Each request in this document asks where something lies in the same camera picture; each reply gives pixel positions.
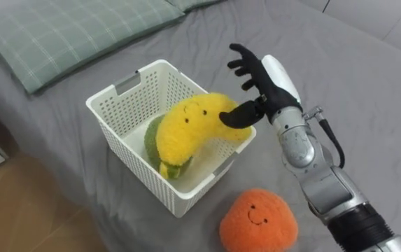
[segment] green pillow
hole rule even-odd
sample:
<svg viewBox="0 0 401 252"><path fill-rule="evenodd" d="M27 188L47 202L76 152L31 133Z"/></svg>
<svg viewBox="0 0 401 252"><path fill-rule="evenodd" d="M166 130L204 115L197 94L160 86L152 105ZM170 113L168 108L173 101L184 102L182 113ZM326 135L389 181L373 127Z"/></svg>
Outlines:
<svg viewBox="0 0 401 252"><path fill-rule="evenodd" d="M190 11L193 8L198 8L200 6L205 6L209 4L214 4L223 0L166 0L173 4L182 11Z"/></svg>
<svg viewBox="0 0 401 252"><path fill-rule="evenodd" d="M27 0L0 12L0 55L31 94L183 15L164 0Z"/></svg>

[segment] plastic basket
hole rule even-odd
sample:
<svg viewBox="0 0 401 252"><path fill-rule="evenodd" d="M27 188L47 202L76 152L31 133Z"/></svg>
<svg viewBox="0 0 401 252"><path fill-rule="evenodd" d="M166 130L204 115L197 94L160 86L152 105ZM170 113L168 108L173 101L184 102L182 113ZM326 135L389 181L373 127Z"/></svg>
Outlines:
<svg viewBox="0 0 401 252"><path fill-rule="evenodd" d="M195 94L207 93L165 60L157 60L90 97L86 104L96 116L110 149L132 170L163 205L180 218L228 171L242 144L213 139L198 151L180 179L167 181L148 163L144 134L153 118Z"/></svg>

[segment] orange plush toy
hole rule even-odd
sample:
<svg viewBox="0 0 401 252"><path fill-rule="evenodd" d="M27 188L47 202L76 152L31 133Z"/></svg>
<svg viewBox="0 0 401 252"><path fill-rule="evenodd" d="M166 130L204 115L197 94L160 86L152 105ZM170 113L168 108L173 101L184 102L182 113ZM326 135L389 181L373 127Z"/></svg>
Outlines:
<svg viewBox="0 0 401 252"><path fill-rule="evenodd" d="M220 240L229 252L282 252L297 235L287 203L263 189L242 193L220 223Z"/></svg>

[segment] bed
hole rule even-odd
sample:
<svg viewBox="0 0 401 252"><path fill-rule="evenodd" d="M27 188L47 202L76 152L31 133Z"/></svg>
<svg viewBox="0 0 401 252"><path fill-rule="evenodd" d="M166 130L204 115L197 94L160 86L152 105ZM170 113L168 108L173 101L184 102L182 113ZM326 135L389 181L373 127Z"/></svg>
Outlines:
<svg viewBox="0 0 401 252"><path fill-rule="evenodd" d="M184 217L174 218L108 149L85 100L157 59L166 59L208 91L238 102L244 79L226 64L242 43L284 65L305 108L317 104L346 152L346 171L392 229L401 234L401 51L296 1L222 1L127 45L35 95L0 67L0 121L22 151L54 174L71 200L86 205L110 251L222 251L218 224L237 195L265 188L282 196L299 223L291 251L338 251L309 212L281 164L272 127ZM337 152L317 125L318 136Z"/></svg>

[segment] banana plush toy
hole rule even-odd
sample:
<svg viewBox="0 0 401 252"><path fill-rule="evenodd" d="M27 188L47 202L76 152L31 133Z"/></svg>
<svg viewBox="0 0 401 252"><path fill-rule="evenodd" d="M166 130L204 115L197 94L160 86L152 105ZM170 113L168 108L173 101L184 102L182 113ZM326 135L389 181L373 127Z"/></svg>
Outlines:
<svg viewBox="0 0 401 252"><path fill-rule="evenodd" d="M209 139L245 141L251 134L250 128L232 129L219 119L220 112L230 112L236 107L237 103L224 94L198 94L154 119L144 137L152 166L163 178L177 179Z"/></svg>

